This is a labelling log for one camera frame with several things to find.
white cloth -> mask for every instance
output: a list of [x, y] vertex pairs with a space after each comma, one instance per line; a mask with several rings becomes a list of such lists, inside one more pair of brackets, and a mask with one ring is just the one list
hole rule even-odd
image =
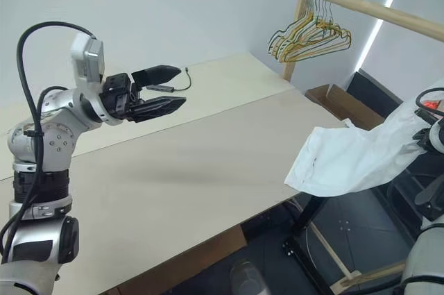
[[[442, 98], [438, 92], [425, 97]], [[349, 119], [344, 121], [347, 128], [315, 127], [285, 183], [315, 196], [338, 196], [393, 180], [425, 153], [412, 137], [430, 125], [414, 114], [416, 108], [414, 99], [404, 102], [370, 131], [354, 127]]]

black metal frame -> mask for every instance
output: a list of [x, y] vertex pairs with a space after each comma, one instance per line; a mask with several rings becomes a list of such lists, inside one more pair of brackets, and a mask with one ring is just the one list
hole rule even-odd
[[296, 223], [292, 229], [292, 236], [290, 236], [283, 244], [287, 255], [295, 259], [295, 261], [303, 270], [309, 282], [313, 285], [313, 287], [320, 295], [334, 295], [334, 293], [330, 289], [330, 286], [325, 282], [322, 275], [319, 274], [318, 270], [313, 265], [311, 260], [302, 250], [296, 238], [305, 229], [307, 229], [310, 222], [321, 211], [327, 200], [328, 198], [312, 196], [307, 206], [305, 206], [304, 210], [296, 220]]

table top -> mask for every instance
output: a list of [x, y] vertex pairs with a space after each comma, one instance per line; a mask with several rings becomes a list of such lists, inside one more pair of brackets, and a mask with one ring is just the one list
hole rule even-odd
[[[105, 67], [108, 76], [121, 73], [110, 70]], [[288, 82], [282, 80], [278, 74], [249, 53], [192, 65], [189, 66], [189, 73], [192, 78], [192, 87], [184, 92], [172, 94], [187, 97], [187, 102], [178, 111], [172, 115], [138, 124], [129, 122], [123, 122], [118, 126], [104, 124], [99, 129], [81, 136], [74, 155], [105, 148], [293, 89]], [[179, 74], [167, 85], [183, 88], [188, 83], [187, 76]], [[145, 99], [163, 94], [171, 96], [170, 93], [148, 90], [142, 92]], [[3, 142], [0, 141], [0, 180], [12, 176], [12, 154], [6, 145], [5, 133], [27, 117], [30, 117], [30, 112], [25, 103], [0, 108], [0, 140], [3, 140]]]
[[283, 182], [308, 134], [339, 125], [289, 90], [74, 158], [80, 253], [54, 294], [101, 293], [292, 197]]

white wall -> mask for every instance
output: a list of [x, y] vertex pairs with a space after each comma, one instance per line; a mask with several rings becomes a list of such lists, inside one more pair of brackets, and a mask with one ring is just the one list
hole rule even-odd
[[[443, 0], [395, 0], [393, 8], [444, 24]], [[403, 100], [444, 77], [444, 44], [383, 23], [362, 69]]]
[[[15, 46], [28, 26], [50, 19], [80, 24], [105, 42], [107, 74], [159, 63], [188, 65], [230, 53], [251, 51], [275, 71], [266, 54], [268, 39], [292, 19], [296, 0], [1, 0], [0, 102], [23, 101]], [[298, 63], [293, 83], [301, 90], [342, 83], [353, 70], [373, 19], [334, 8], [338, 23], [353, 32], [349, 51]], [[25, 51], [34, 94], [48, 85], [72, 87], [67, 30], [40, 31]]]

gray floor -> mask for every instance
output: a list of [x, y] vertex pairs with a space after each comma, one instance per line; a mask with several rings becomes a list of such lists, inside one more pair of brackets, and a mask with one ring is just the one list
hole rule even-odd
[[[304, 203], [305, 198], [300, 197], [300, 200]], [[270, 223], [265, 233], [167, 293], [229, 295], [231, 266], [240, 260], [250, 260], [261, 271], [273, 295], [316, 294], [300, 267], [282, 250], [282, 242], [289, 236], [288, 216], [288, 211], [282, 207], [264, 213], [260, 218]], [[351, 271], [357, 269], [365, 273], [393, 264], [405, 259], [410, 250], [371, 191], [331, 198], [315, 224]], [[300, 237], [301, 246], [306, 248], [306, 236], [313, 261], [324, 279], [332, 284], [342, 278], [341, 271], [312, 231]], [[361, 288], [380, 282], [367, 283]], [[374, 294], [389, 295], [391, 290]]]

